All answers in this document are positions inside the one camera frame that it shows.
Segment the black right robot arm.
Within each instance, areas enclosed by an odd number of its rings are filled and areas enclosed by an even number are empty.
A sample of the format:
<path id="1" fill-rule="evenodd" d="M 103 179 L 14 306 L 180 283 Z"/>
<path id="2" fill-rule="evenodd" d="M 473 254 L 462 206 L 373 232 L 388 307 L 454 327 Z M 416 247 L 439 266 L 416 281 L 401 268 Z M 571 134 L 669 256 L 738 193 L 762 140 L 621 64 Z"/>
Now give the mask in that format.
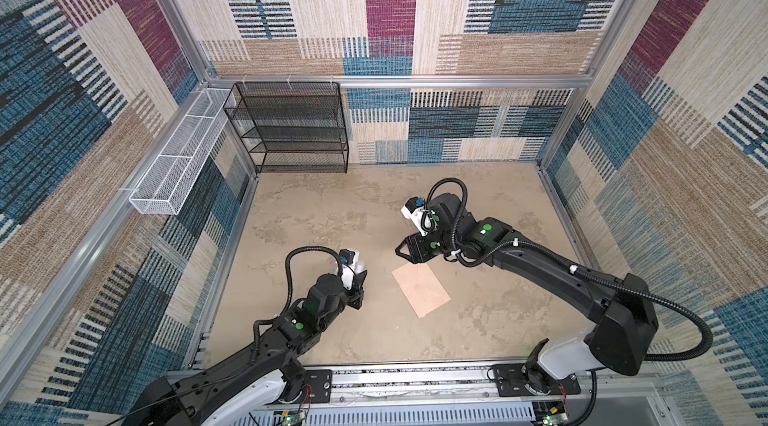
<path id="1" fill-rule="evenodd" d="M 513 226 L 493 217 L 476 220 L 457 211 L 452 193 L 431 200 L 409 198 L 402 215 L 416 227 L 396 249 L 413 264 L 460 252 L 468 261 L 514 273 L 557 296 L 589 322 L 578 334 L 541 340 L 521 369 L 527 389 L 547 394 L 558 382 L 580 371 L 608 369 L 625 376 L 639 373 L 658 329 L 647 284 L 632 274 L 624 278 L 594 273 L 575 275 L 576 264 L 530 241 Z"/>

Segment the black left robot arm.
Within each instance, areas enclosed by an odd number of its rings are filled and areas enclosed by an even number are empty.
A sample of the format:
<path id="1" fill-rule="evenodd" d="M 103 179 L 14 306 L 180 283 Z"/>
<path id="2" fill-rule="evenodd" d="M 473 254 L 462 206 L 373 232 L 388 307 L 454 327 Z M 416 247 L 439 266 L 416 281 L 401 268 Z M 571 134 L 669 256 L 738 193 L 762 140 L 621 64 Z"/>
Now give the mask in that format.
<path id="1" fill-rule="evenodd" d="M 253 342 L 195 375 L 160 378 L 141 393 L 125 425 L 229 425 L 258 406 L 296 399 L 315 346 L 347 307 L 359 309 L 366 270 L 321 275 L 303 300 L 274 319 Z"/>

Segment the pink envelope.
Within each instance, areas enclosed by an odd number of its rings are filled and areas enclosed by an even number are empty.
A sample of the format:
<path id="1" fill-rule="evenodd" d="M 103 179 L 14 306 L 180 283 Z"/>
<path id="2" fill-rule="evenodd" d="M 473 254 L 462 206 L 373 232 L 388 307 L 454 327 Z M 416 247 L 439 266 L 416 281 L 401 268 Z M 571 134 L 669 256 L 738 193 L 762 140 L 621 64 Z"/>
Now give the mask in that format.
<path id="1" fill-rule="evenodd" d="M 392 276 L 419 319 L 451 300 L 448 292 L 426 263 L 403 265 L 394 270 Z"/>

